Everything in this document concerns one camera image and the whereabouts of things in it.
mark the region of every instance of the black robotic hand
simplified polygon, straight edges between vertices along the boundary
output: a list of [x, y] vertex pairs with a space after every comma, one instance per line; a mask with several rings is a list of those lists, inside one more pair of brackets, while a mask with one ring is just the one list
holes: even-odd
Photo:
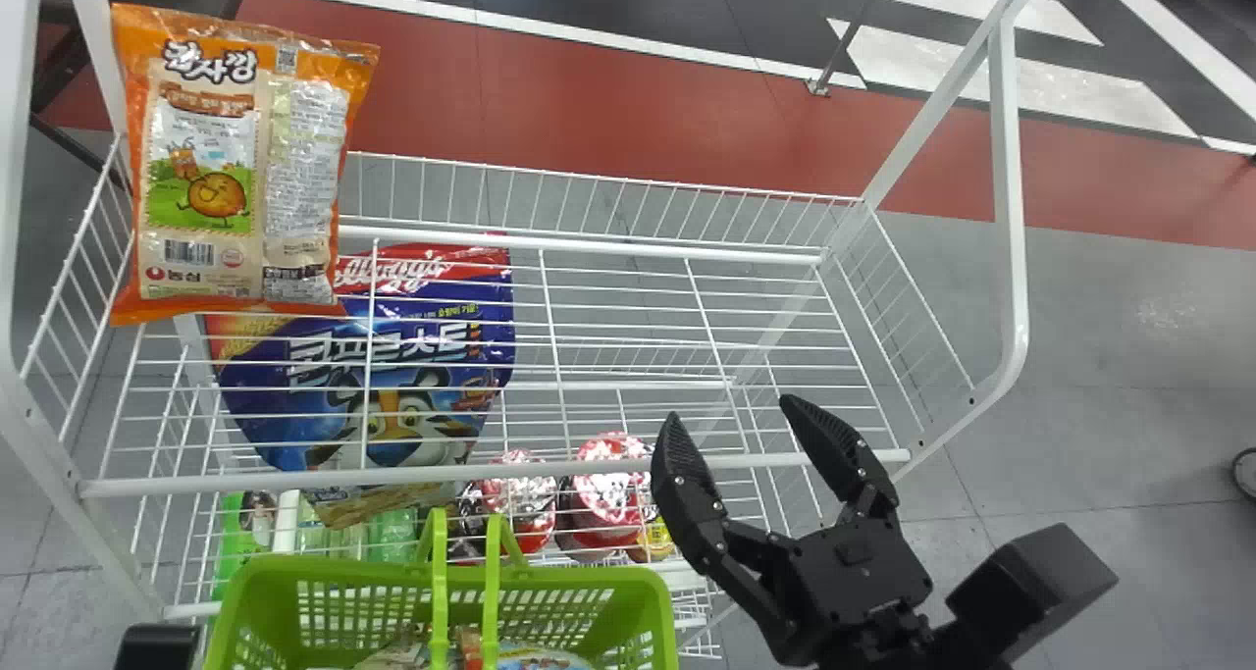
[[728, 517], [679, 416], [668, 415], [651, 492], [677, 548], [759, 625], [785, 665], [1006, 667], [1117, 585], [1066, 525], [995, 551], [950, 596], [937, 630], [916, 613], [933, 582], [898, 527], [898, 494], [863, 436], [784, 395], [794, 436], [843, 503], [836, 523], [794, 539]]

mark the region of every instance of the cartoon character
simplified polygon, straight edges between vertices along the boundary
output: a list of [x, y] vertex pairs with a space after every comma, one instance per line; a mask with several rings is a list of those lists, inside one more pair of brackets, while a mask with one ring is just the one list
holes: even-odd
[[490, 368], [485, 376], [463, 381], [462, 397], [453, 401], [453, 410], [489, 410], [492, 398], [497, 397], [496, 385], [497, 378]]
[[246, 216], [247, 201], [240, 180], [225, 172], [207, 172], [187, 187], [187, 204], [175, 204], [180, 209], [195, 209], [210, 219], [222, 219], [222, 228], [230, 228], [229, 216]]
[[251, 532], [256, 544], [270, 547], [278, 513], [275, 497], [266, 492], [245, 492], [240, 502], [240, 529]]
[[192, 138], [183, 141], [183, 145], [170, 143], [166, 151], [170, 152], [175, 177], [192, 182], [201, 173], [201, 168], [196, 166], [196, 146], [192, 145]]
[[[431, 466], [463, 464], [471, 455], [477, 430], [450, 415], [440, 412], [432, 400], [435, 391], [450, 385], [445, 368], [421, 368], [408, 386], [371, 392], [367, 424], [367, 460], [377, 466]], [[348, 405], [344, 425], [333, 444], [305, 450], [305, 466], [318, 469], [347, 442], [359, 440], [363, 424], [362, 386], [354, 376], [345, 376], [328, 391], [333, 406]], [[389, 444], [389, 440], [408, 440]]]

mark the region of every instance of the basket handle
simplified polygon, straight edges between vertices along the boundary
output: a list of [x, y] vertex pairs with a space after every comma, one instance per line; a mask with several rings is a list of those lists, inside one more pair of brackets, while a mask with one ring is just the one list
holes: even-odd
[[506, 546], [506, 557], [512, 572], [526, 572], [529, 568], [519, 541], [501, 513], [489, 517], [489, 527], [484, 542], [484, 613], [480, 620], [480, 656], [484, 667], [497, 666], [497, 600], [501, 592], [501, 547]]
[[422, 567], [432, 576], [432, 667], [445, 667], [450, 646], [450, 586], [445, 557], [448, 551], [448, 524], [445, 509], [436, 507], [427, 512], [423, 534], [418, 538], [413, 567]]

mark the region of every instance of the green shopping basket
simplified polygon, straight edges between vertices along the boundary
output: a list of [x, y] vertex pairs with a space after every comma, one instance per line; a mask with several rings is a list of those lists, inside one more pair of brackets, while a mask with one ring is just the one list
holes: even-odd
[[480, 630], [487, 670], [499, 639], [568, 650], [600, 667], [678, 670], [671, 595], [639, 567], [533, 567], [500, 515], [485, 549], [509, 563], [447, 566], [445, 510], [433, 509], [413, 564], [301, 556], [251, 559], [227, 583], [207, 670], [353, 667], [404, 625], [431, 627], [445, 670], [450, 625]]

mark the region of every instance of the wire shelf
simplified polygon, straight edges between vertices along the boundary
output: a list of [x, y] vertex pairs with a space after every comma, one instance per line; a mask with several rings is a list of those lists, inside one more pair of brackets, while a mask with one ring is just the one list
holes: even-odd
[[[117, 147], [109, 162], [121, 171]], [[377, 155], [350, 155], [343, 187], [340, 251], [368, 256], [363, 263], [377, 274], [394, 266], [396, 259], [379, 250], [396, 243], [510, 251], [515, 361], [505, 387], [485, 388], [491, 407], [466, 464], [372, 468], [364, 465], [362, 441], [345, 441], [335, 470], [279, 471], [265, 464], [260, 448], [278, 445], [247, 441], [236, 419], [268, 414], [229, 410], [229, 388], [215, 380], [225, 362], [210, 357], [200, 317], [109, 333], [112, 294], [128, 269], [131, 215], [124, 189], [107, 178], [95, 186], [33, 334], [23, 376], [67, 444], [106, 346], [107, 366], [122, 373], [108, 430], [78, 434], [77, 490], [107, 505], [142, 569], [139, 578], [152, 586], [167, 617], [216, 608], [224, 492], [462, 481], [540, 469], [565, 475], [588, 470], [575, 458], [588, 439], [627, 432], [651, 444], [664, 416], [677, 411], [712, 463], [734, 517], [801, 534], [831, 520], [840, 504], [800, 453], [776, 406], [781, 393], [835, 412], [883, 459], [904, 461], [909, 450], [899, 445], [897, 430], [906, 430], [909, 444], [932, 416], [927, 393], [933, 383], [918, 380], [919, 363], [934, 366], [928, 360], [936, 360], [946, 377], [967, 382], [889, 236], [847, 197]], [[344, 196], [354, 187], [362, 194]], [[494, 233], [481, 233], [486, 229]], [[854, 238], [831, 251], [842, 231]], [[374, 298], [374, 287], [347, 297]], [[237, 331], [219, 338], [257, 343], [254, 323], [276, 318], [236, 317]], [[373, 331], [369, 316], [338, 319]], [[411, 319], [441, 322], [436, 316]], [[261, 339], [289, 347], [301, 341]], [[378, 334], [329, 341], [335, 363], [367, 371], [378, 354], [407, 346]], [[933, 352], [918, 351], [929, 346]], [[379, 390], [360, 388], [363, 395]], [[491, 461], [512, 449], [531, 450], [545, 464], [524, 465], [538, 468], [525, 471]], [[615, 465], [643, 470], [648, 460]], [[276, 530], [276, 539], [293, 525]], [[306, 551], [365, 552], [369, 543]], [[553, 543], [530, 558], [575, 563]], [[631, 562], [625, 551], [614, 551], [603, 563]], [[649, 564], [672, 588], [683, 652], [718, 657], [708, 627], [718, 591], [678, 556]]]

